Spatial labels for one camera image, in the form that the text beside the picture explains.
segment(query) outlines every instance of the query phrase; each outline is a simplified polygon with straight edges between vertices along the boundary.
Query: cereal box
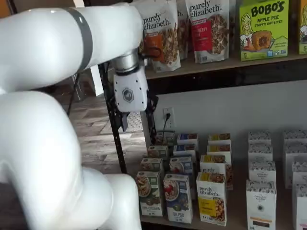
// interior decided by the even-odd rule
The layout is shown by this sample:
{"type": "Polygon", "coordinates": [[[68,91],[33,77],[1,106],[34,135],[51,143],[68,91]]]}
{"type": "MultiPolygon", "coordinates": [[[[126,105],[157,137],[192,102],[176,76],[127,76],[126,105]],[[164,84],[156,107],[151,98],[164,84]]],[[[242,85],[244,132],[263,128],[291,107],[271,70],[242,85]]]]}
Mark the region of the cereal box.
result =
{"type": "Polygon", "coordinates": [[[231,145],[230,133],[209,135],[208,145],[231,145]]]}
{"type": "Polygon", "coordinates": [[[142,171],[160,172],[161,178],[164,178],[164,168],[162,158],[143,158],[141,161],[142,171]]]}
{"type": "Polygon", "coordinates": [[[136,176],[142,215],[162,217],[164,196],[159,172],[139,171],[136,176]]]}
{"type": "Polygon", "coordinates": [[[207,146],[207,155],[210,156],[225,156],[226,162],[226,184],[227,189],[233,189],[233,168],[232,168],[232,158],[231,158],[231,147],[227,145],[208,145],[207,146]]]}
{"type": "Polygon", "coordinates": [[[300,0],[299,2],[299,54],[307,54],[307,0],[300,0]]]}
{"type": "Polygon", "coordinates": [[[193,163],[196,163],[196,147],[194,144],[191,145],[175,145],[173,155],[179,156],[191,156],[193,163]]]}
{"type": "Polygon", "coordinates": [[[293,227],[296,228],[296,193],[299,185],[307,184],[307,162],[295,161],[292,163],[292,210],[293,210],[293,227]]]}
{"type": "Polygon", "coordinates": [[[169,147],[174,145],[175,142],[175,132],[174,131],[158,131],[155,137],[156,144],[168,144],[169,147]]]}
{"type": "Polygon", "coordinates": [[[249,163],[251,181],[274,182],[276,184],[276,166],[273,161],[252,161],[249,163]]]}
{"type": "Polygon", "coordinates": [[[272,161],[272,145],[266,143],[250,143],[248,145],[248,161],[272,161]]]}
{"type": "Polygon", "coordinates": [[[203,173],[219,173],[226,178],[225,156],[201,156],[200,169],[203,173]]]}
{"type": "Polygon", "coordinates": [[[191,187],[191,197],[195,199],[195,176],[193,162],[191,157],[172,157],[169,161],[169,170],[171,173],[189,175],[189,184],[191,187]]]}
{"type": "Polygon", "coordinates": [[[292,163],[295,161],[307,161],[307,144],[292,142],[285,144],[283,153],[283,176],[285,187],[292,188],[292,163]]]}
{"type": "Polygon", "coordinates": [[[243,0],[240,6],[241,60],[288,55],[289,0],[243,0]]]}
{"type": "Polygon", "coordinates": [[[293,205],[293,226],[295,230],[307,228],[306,207],[307,207],[307,184],[295,186],[295,200],[293,205]]]}
{"type": "Polygon", "coordinates": [[[271,143],[271,134],[269,131],[257,131],[257,132],[249,132],[248,133],[248,143],[265,143],[265,144],[272,144],[271,143]]]}
{"type": "Polygon", "coordinates": [[[193,219],[189,176],[166,174],[164,193],[169,221],[190,224],[193,219]]]}
{"type": "Polygon", "coordinates": [[[194,144],[195,150],[198,151],[198,134],[196,133],[181,133],[177,137],[178,145],[194,144]]]}
{"type": "Polygon", "coordinates": [[[199,172],[196,184],[201,221],[226,226],[227,201],[224,175],[199,172]]]}
{"type": "Polygon", "coordinates": [[[168,160],[168,145],[151,145],[148,147],[147,154],[149,158],[162,158],[168,160]]]}
{"type": "Polygon", "coordinates": [[[248,230],[276,229],[276,187],[273,182],[246,182],[248,230]]]}

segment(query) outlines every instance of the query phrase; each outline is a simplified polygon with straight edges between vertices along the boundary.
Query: green box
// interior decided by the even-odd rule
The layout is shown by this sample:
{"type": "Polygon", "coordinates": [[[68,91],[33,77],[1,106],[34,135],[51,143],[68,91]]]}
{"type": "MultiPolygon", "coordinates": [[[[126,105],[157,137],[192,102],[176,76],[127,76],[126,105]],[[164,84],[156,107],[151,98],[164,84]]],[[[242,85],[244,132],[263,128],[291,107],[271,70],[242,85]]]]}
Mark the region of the green box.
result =
{"type": "Polygon", "coordinates": [[[288,11],[289,0],[243,0],[241,61],[288,55],[288,11]]]}

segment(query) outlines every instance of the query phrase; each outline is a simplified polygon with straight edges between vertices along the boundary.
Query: white wall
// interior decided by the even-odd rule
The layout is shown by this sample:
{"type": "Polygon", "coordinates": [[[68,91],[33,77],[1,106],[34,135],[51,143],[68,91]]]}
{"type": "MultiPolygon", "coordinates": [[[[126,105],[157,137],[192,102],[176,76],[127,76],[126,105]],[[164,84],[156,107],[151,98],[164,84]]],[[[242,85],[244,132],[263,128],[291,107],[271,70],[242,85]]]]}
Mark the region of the white wall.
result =
{"type": "Polygon", "coordinates": [[[154,117],[157,130],[163,129],[163,108],[173,107],[175,131],[199,133],[203,153],[208,134],[231,133],[235,159],[247,157],[248,131],[268,129],[272,132],[274,158],[280,160],[282,130],[307,128],[306,98],[307,80],[165,94],[159,95],[154,117]]]}

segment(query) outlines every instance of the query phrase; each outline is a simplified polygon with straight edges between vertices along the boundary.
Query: bowl of cereal image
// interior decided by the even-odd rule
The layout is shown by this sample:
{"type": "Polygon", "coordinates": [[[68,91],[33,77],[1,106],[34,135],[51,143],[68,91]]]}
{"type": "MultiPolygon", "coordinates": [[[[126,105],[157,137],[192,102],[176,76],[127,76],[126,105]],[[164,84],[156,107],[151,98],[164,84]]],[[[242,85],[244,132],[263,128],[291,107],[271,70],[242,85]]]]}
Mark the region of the bowl of cereal image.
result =
{"type": "Polygon", "coordinates": [[[136,184],[138,186],[139,196],[147,197],[151,191],[148,178],[139,176],[136,178],[136,184]]]}
{"type": "Polygon", "coordinates": [[[164,193],[166,201],[174,201],[179,195],[179,185],[176,181],[164,181],[164,193]]]}

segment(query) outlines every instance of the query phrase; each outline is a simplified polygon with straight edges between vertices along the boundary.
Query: granola bag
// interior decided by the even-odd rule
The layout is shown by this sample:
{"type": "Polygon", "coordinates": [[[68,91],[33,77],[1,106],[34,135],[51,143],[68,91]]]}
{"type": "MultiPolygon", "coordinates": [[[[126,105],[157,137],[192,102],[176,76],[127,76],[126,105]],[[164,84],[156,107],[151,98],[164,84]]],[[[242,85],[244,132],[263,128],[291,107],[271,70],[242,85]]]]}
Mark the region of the granola bag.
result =
{"type": "Polygon", "coordinates": [[[153,58],[156,72],[174,71],[180,68],[180,56],[177,40],[177,4],[176,0],[142,0],[133,4],[143,19],[144,48],[153,58]]]}
{"type": "Polygon", "coordinates": [[[229,0],[186,0],[196,63],[229,56],[229,0]]]}
{"type": "Polygon", "coordinates": [[[190,19],[186,7],[186,0],[177,0],[177,15],[178,15],[178,48],[180,60],[188,57],[188,41],[190,19]]]}

